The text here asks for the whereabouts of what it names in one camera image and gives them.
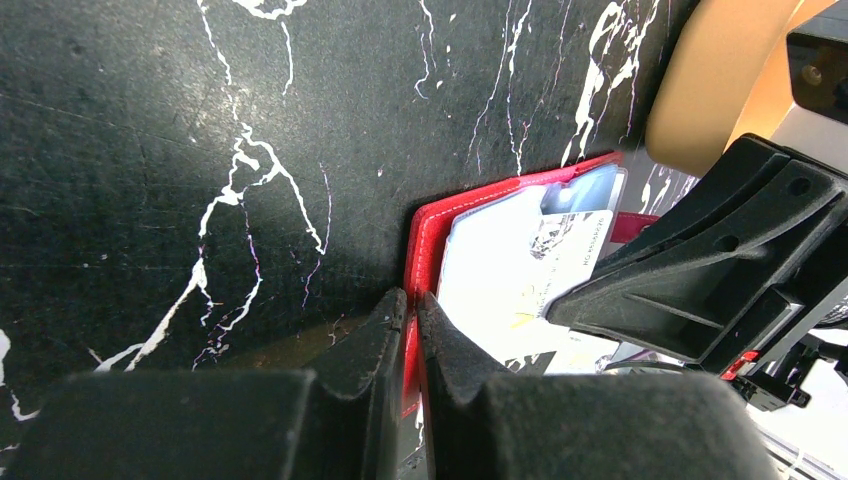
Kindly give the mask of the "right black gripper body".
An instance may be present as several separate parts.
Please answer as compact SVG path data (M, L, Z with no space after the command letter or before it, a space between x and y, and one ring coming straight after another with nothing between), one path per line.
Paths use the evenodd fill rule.
M796 104L847 122L847 1L837 1L787 35Z

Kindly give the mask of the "white VIP credit card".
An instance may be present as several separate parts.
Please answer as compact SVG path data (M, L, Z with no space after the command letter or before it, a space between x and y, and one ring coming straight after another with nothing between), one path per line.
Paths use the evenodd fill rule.
M514 371L550 354L546 374L598 372L618 343L554 325L545 314L591 277L618 191L613 180L531 186L457 217L437 291L453 325Z

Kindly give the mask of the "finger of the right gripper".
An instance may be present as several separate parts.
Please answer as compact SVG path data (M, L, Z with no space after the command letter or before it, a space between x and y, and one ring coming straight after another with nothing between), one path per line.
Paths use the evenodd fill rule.
M746 134L546 317L722 374L775 359L846 293L846 175Z

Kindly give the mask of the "red leather card holder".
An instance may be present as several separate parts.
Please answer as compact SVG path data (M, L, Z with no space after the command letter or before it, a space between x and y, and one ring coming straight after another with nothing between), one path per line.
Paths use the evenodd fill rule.
M421 407L420 374L417 366L419 353L418 320L415 313L417 301L426 292L438 286L444 249L453 221L459 215L476 207L499 200L523 188L567 182L589 171L607 165L619 164L620 152L611 152L581 161L575 165L538 173L513 176L504 180L467 189L438 201L421 206L414 214L407 246L403 289L407 295L409 321L406 333L403 380L403 411L400 416L399 439L411 443L400 444L398 452L398 479L411 477L406 461L418 457L423 448L423 421Z

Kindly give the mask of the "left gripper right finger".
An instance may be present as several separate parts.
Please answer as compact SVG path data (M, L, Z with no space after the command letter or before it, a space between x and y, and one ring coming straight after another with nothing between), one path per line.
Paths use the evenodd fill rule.
M739 396L705 374L522 376L417 307L433 479L774 479Z

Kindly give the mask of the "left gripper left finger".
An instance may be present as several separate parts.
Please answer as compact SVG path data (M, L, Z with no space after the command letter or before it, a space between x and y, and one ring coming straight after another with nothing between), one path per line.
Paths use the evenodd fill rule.
M390 479L407 297L296 370L76 375L48 399L8 479Z

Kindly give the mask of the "tan oval card tray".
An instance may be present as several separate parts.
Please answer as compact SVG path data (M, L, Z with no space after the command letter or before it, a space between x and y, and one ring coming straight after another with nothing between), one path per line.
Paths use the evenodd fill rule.
M645 143L658 164L704 176L740 136L773 139L796 101L786 37L829 1L702 1L681 31Z

